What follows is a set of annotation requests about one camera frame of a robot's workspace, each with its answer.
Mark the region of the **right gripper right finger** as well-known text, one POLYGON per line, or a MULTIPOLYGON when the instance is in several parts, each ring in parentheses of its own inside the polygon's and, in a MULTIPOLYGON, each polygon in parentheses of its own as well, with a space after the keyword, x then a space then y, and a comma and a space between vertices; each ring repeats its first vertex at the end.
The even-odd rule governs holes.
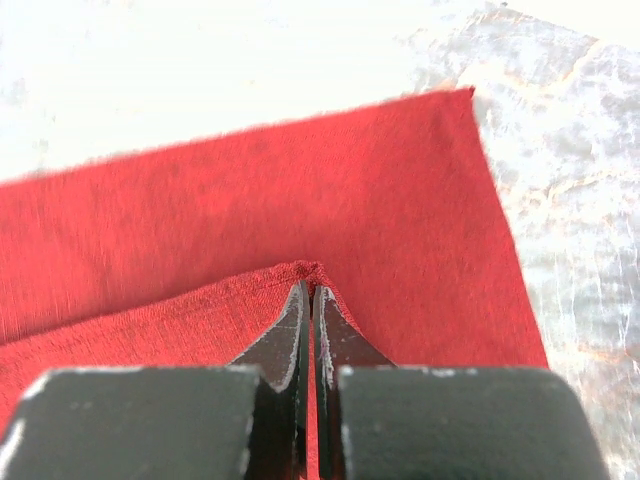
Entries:
POLYGON ((345 477, 338 372, 395 364, 345 319, 333 291, 318 286, 313 299, 318 460, 322 479, 345 477))

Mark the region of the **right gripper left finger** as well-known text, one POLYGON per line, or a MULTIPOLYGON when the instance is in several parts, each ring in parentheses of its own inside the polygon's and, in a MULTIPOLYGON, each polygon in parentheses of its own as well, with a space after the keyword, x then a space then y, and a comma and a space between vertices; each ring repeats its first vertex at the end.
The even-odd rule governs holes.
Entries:
POLYGON ((246 453, 246 479, 297 479, 306 474, 310 300, 295 283, 278 319, 232 366, 261 369, 246 453))

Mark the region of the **dark red cloth napkin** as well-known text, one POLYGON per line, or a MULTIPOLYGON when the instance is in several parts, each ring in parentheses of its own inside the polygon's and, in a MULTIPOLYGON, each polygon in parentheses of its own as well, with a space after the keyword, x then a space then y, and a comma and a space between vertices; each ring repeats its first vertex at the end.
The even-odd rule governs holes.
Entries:
POLYGON ((1 189, 1 416, 43 371, 222 364, 325 284, 391 360, 547 363, 472 89, 1 189))

